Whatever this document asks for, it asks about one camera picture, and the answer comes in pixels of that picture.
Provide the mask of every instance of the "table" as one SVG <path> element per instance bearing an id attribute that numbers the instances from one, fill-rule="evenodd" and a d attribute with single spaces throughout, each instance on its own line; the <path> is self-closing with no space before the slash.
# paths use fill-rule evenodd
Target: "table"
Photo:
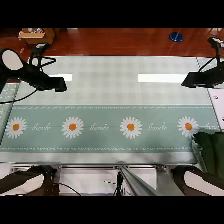
<path id="1" fill-rule="evenodd" d="M 140 73 L 196 71 L 194 57 L 56 59 L 44 71 L 72 74 L 68 90 L 37 92 L 14 103 L 2 137 L 1 162 L 192 164 L 192 130 L 220 130 L 207 89 L 138 82 Z M 32 91 L 22 82 L 15 95 Z"/>

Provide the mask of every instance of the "white daisy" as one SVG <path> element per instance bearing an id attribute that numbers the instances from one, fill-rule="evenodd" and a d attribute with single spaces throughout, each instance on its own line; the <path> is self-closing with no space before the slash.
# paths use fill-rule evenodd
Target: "white daisy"
<path id="1" fill-rule="evenodd" d="M 26 130 L 26 121 L 23 118 L 14 117 L 11 121 L 8 122 L 5 132 L 8 135 L 8 138 L 17 138 L 23 134 L 23 131 Z"/>
<path id="2" fill-rule="evenodd" d="M 120 127 L 120 131 L 123 131 L 123 135 L 130 139 L 139 136 L 141 134 L 140 131 L 142 130 L 140 121 L 134 117 L 126 117 L 126 119 L 123 119 Z"/>
<path id="3" fill-rule="evenodd" d="M 70 137 L 71 139 L 82 134 L 81 131 L 83 130 L 84 125 L 83 121 L 78 117 L 69 117 L 63 122 L 62 127 L 62 131 L 64 132 L 63 135 L 66 135 L 66 138 Z"/>
<path id="4" fill-rule="evenodd" d="M 182 117 L 178 121 L 177 127 L 179 127 L 178 130 L 182 131 L 182 135 L 184 135 L 185 137 L 191 137 L 193 136 L 193 134 L 196 134 L 198 132 L 197 122 L 194 120 L 194 118 L 186 116 Z"/>

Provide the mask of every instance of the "blue round object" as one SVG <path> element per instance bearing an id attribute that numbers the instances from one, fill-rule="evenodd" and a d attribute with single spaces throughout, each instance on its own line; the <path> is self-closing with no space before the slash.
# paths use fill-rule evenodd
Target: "blue round object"
<path id="1" fill-rule="evenodd" d="M 170 40 L 174 42 L 182 42 L 184 37 L 181 33 L 173 32 L 169 35 Z"/>

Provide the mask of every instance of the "wooden floor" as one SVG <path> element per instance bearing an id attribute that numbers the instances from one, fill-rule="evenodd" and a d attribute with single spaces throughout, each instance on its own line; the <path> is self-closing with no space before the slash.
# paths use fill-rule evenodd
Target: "wooden floor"
<path id="1" fill-rule="evenodd" d="M 12 48 L 24 60 L 31 46 L 19 41 L 21 28 L 0 29 L 0 48 Z M 184 35 L 181 43 L 169 39 L 171 32 Z M 207 42 L 209 36 L 224 39 L 222 28 L 62 28 L 45 55 L 215 55 Z"/>

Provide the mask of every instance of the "daisy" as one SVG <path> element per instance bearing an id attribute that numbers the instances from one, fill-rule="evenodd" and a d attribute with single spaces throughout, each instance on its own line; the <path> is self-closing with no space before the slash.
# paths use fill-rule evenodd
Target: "daisy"
<path id="1" fill-rule="evenodd" d="M 62 127 L 62 131 L 64 132 L 63 135 L 66 135 L 66 138 L 70 137 L 71 139 L 82 134 L 81 131 L 83 130 L 84 125 L 83 121 L 78 117 L 69 117 L 63 122 Z"/>
<path id="2" fill-rule="evenodd" d="M 140 121 L 134 117 L 126 117 L 126 119 L 123 119 L 120 127 L 120 131 L 123 131 L 123 135 L 130 139 L 139 136 L 141 134 L 140 131 L 142 130 Z"/>
<path id="3" fill-rule="evenodd" d="M 191 137 L 193 136 L 193 134 L 196 134 L 198 132 L 197 122 L 194 120 L 194 118 L 186 116 L 182 117 L 178 121 L 177 127 L 179 127 L 178 130 L 182 131 L 182 135 L 184 135 L 185 137 Z"/>
<path id="4" fill-rule="evenodd" d="M 23 134 L 23 131 L 26 130 L 26 121 L 25 119 L 15 117 L 8 122 L 5 132 L 8 135 L 8 138 L 17 138 Z"/>

